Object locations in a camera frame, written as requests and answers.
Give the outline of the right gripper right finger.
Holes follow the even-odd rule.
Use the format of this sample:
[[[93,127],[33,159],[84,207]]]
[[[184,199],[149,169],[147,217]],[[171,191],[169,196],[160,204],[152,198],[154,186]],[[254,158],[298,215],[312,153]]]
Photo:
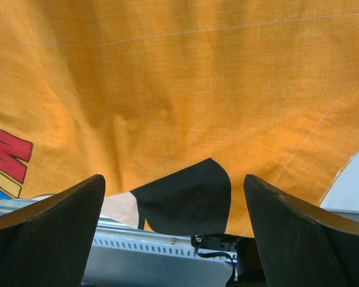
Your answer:
[[[268,286],[359,286],[359,222],[251,174],[244,194]]]

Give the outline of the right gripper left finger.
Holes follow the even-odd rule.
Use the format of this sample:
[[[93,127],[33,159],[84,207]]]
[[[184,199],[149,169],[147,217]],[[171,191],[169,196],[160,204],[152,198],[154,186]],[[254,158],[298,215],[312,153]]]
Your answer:
[[[104,195],[105,179],[94,175],[49,198],[87,200],[100,216]],[[54,227],[42,218],[0,230],[0,286],[80,286],[98,220]]]

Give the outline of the orange cartoon placemat cloth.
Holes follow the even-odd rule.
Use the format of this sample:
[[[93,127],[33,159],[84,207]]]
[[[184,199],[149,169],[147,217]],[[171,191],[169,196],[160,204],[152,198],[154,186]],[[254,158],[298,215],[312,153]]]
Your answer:
[[[359,1],[0,1],[0,199],[95,174],[102,213],[252,236],[244,178],[338,200],[359,158]]]

